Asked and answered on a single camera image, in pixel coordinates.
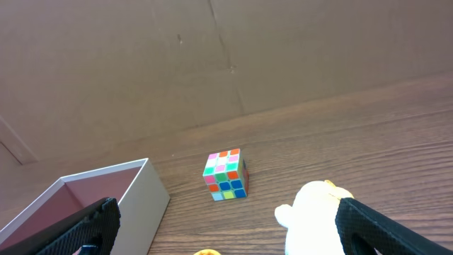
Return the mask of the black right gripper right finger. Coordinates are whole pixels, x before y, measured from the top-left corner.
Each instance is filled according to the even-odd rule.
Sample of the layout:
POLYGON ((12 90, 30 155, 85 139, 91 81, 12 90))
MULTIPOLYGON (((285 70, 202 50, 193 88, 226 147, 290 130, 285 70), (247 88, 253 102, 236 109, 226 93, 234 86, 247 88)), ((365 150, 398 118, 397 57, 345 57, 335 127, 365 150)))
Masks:
POLYGON ((335 218, 346 255, 452 255, 354 198, 342 198, 335 218))

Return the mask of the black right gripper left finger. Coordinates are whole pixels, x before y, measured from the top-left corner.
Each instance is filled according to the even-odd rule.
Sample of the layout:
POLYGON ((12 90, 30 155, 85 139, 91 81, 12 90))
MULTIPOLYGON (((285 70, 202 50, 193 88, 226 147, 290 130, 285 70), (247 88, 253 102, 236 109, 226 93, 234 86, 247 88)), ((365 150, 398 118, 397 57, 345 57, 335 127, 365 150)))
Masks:
POLYGON ((44 230, 1 250, 1 255, 110 255, 120 228, 115 198, 101 198, 44 230))

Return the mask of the white duck plush toy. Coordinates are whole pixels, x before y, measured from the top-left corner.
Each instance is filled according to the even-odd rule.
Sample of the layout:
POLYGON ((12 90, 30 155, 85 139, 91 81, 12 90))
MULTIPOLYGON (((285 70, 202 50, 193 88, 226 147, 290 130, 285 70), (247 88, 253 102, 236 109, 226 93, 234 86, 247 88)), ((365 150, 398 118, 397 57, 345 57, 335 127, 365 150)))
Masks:
POLYGON ((311 181, 301 187, 292 205, 275 209, 275 218, 287 228, 285 255, 344 255, 336 227, 343 198, 353 194, 329 180, 311 181))

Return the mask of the multicolour puzzle cube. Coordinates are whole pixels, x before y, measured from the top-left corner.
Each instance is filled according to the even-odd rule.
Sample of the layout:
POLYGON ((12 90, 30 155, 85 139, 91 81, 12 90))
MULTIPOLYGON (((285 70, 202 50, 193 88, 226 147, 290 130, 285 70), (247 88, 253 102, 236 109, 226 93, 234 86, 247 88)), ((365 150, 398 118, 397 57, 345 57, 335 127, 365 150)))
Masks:
POLYGON ((248 196, 249 173, 239 148, 210 154, 202 177, 214 201, 248 196))

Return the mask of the white cardboard box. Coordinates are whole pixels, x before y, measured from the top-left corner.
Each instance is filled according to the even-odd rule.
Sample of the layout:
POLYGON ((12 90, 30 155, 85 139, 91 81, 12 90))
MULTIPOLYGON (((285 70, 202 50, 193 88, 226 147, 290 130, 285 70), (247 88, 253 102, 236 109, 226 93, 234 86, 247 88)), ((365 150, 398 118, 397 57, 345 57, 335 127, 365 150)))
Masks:
POLYGON ((114 255, 147 254, 170 200, 148 159, 58 178, 1 230, 1 248, 38 233, 101 198, 116 198, 114 255))

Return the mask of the gold wheel disc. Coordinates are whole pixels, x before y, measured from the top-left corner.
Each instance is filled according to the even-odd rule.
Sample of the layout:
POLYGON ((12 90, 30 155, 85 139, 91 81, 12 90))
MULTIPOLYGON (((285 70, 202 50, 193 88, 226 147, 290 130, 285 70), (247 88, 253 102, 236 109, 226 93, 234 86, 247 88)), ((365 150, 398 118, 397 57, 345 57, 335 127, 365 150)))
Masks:
POLYGON ((193 255, 221 255, 221 254, 214 249, 203 249, 195 252, 193 255))

